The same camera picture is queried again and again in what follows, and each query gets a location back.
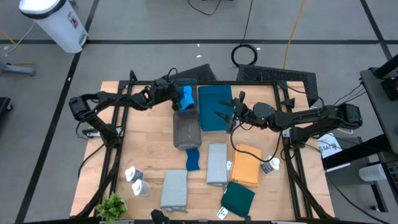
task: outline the orange cloth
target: orange cloth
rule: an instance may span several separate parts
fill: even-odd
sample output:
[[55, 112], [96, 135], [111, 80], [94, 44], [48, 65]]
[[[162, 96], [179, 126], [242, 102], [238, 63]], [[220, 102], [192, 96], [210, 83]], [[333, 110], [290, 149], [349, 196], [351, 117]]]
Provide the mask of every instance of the orange cloth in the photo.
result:
[[[251, 152], [261, 158], [262, 151], [260, 149], [244, 144], [239, 144], [236, 148]], [[260, 161], [252, 155], [235, 151], [231, 180], [248, 187], [258, 187], [260, 185]]]

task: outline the small potted plant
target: small potted plant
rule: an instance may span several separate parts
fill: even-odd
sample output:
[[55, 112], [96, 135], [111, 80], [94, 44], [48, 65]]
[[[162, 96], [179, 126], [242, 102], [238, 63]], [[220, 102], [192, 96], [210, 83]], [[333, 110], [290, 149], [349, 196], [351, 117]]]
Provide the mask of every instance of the small potted plant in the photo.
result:
[[113, 224], [119, 220], [120, 216], [127, 212], [127, 206], [124, 200], [112, 193], [109, 198], [104, 198], [102, 203], [95, 207], [98, 216], [107, 224]]

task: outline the gray floor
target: gray floor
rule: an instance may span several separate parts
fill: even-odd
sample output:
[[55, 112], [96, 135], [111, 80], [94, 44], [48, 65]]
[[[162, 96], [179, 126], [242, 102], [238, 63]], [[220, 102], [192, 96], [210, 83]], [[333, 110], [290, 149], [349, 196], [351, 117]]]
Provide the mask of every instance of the gray floor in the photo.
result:
[[[83, 23], [87, 20], [93, 0], [79, 1], [75, 8]], [[398, 39], [398, 2], [367, 0], [369, 8], [386, 40]], [[216, 1], [192, 3], [211, 11]], [[254, 0], [247, 39], [288, 39], [299, 11], [300, 1]], [[214, 16], [194, 11], [185, 1], [107, 1], [100, 0], [89, 35], [92, 40], [152, 40], [152, 39], [240, 39], [244, 33], [249, 1], [223, 1]], [[22, 37], [31, 21], [17, 10], [17, 1], [0, 2], [0, 29], [13, 39]], [[49, 39], [35, 26], [27, 39]], [[294, 39], [298, 40], [377, 40], [360, 1], [307, 0]], [[0, 54], [5, 46], [0, 45]], [[186, 70], [209, 63], [220, 80], [235, 80], [238, 69], [230, 61], [234, 44], [157, 44], [157, 45], [86, 45], [78, 62], [68, 92], [72, 96], [96, 92], [105, 80], [125, 80], [133, 69], [140, 80], [153, 80], [171, 67]], [[12, 223], [21, 205], [35, 163], [42, 148], [65, 77], [73, 55], [57, 45], [22, 44], [35, 58], [37, 76], [2, 74], [0, 96], [12, 99], [14, 110], [0, 129], [0, 223]], [[257, 65], [281, 68], [285, 45], [256, 44], [260, 48]], [[398, 45], [389, 45], [392, 55]], [[250, 52], [237, 52], [242, 63], [252, 58]], [[27, 59], [15, 51], [4, 62]], [[375, 45], [291, 45], [287, 68], [315, 72], [319, 95], [334, 103], [359, 82], [359, 71], [386, 61], [379, 44]], [[363, 127], [353, 136], [369, 139], [381, 134], [369, 99], [362, 96], [352, 103], [361, 108]], [[26, 221], [67, 218], [77, 183], [77, 170], [82, 162], [84, 140], [76, 139], [76, 121], [67, 104], [64, 105], [49, 154], [40, 175]], [[398, 212], [391, 191], [386, 191], [389, 213], [370, 211], [375, 204], [369, 186], [341, 186], [349, 198], [366, 211], [391, 223]], [[373, 222], [351, 207], [333, 187], [330, 187], [337, 217], [343, 220]]]

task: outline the towel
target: towel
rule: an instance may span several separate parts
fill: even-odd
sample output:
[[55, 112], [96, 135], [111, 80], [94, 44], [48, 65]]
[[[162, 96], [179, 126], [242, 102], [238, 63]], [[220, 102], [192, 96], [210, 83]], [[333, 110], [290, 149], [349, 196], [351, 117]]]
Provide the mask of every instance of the towel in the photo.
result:
[[206, 183], [222, 187], [228, 182], [226, 170], [227, 148], [225, 143], [210, 143], [207, 160]]
[[247, 217], [254, 194], [253, 191], [242, 185], [230, 182], [221, 198], [221, 206], [240, 217]]
[[200, 170], [199, 168], [199, 150], [197, 147], [185, 150], [187, 152], [187, 171]]
[[187, 174], [186, 170], [166, 171], [160, 200], [160, 208], [165, 212], [186, 212]]
[[[239, 144], [236, 148], [251, 152], [261, 158], [262, 151], [260, 149], [244, 144]], [[252, 155], [235, 151], [231, 180], [248, 187], [258, 187], [260, 185], [260, 161]]]

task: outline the wooden tabletop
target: wooden tabletop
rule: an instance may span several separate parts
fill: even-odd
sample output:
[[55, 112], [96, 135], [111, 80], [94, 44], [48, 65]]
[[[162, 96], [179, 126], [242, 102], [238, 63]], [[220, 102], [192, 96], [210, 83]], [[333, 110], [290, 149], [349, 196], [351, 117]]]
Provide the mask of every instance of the wooden tabletop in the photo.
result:
[[[296, 90], [305, 91], [302, 82], [288, 82], [288, 85]], [[116, 93], [117, 87], [118, 82], [103, 82], [101, 89]], [[143, 87], [134, 85], [133, 93], [141, 91]], [[240, 91], [246, 92], [244, 102], [249, 108], [252, 108], [257, 102], [267, 103], [276, 108], [272, 86], [233, 85], [231, 88], [233, 97], [237, 97]], [[308, 109], [307, 98], [304, 94], [289, 89], [289, 96], [296, 99], [294, 111]], [[119, 114], [119, 122], [121, 122], [122, 112], [123, 110]], [[113, 108], [107, 108], [99, 114], [100, 118], [107, 123], [110, 123], [112, 115]], [[234, 143], [247, 144], [262, 149], [262, 155], [265, 158], [274, 152], [278, 134], [270, 129], [252, 128], [250, 131], [237, 129], [234, 134]], [[220, 187], [206, 184], [208, 145], [212, 142], [227, 143], [228, 160], [230, 161], [233, 160], [234, 150], [229, 142], [229, 134], [226, 134], [225, 131], [202, 131], [201, 140], [202, 144], [199, 148], [200, 170], [188, 173], [188, 213], [165, 213], [170, 219], [218, 220], [216, 214], [221, 207], [220, 200], [223, 190]], [[100, 138], [90, 139], [85, 157], [101, 144]], [[307, 144], [317, 147], [317, 141], [314, 139], [309, 140]], [[276, 154], [278, 158], [282, 149], [281, 145]], [[319, 152], [306, 147], [301, 149], [301, 154], [309, 191], [326, 212], [334, 216]], [[88, 160], [81, 170], [71, 215], [80, 212], [98, 189], [104, 155], [105, 150], [103, 149]], [[185, 169], [186, 160], [186, 153], [179, 151], [173, 145], [171, 102], [162, 103], [147, 111], [130, 109], [116, 187], [116, 193], [125, 200], [128, 208], [127, 214], [124, 214], [122, 219], [150, 220], [150, 212], [153, 209], [160, 209], [160, 196], [165, 171], [168, 169]], [[150, 195], [147, 198], [134, 196], [131, 183], [126, 182], [124, 171], [131, 166], [136, 166], [145, 173], [145, 181], [150, 183]], [[280, 170], [267, 175], [261, 173], [260, 187], [251, 188], [251, 190], [256, 193], [249, 212], [252, 220], [294, 220], [292, 196], [284, 161], [280, 163]], [[297, 192], [301, 216], [305, 217], [302, 194], [298, 187]], [[230, 212], [225, 220], [242, 220], [242, 218]]]

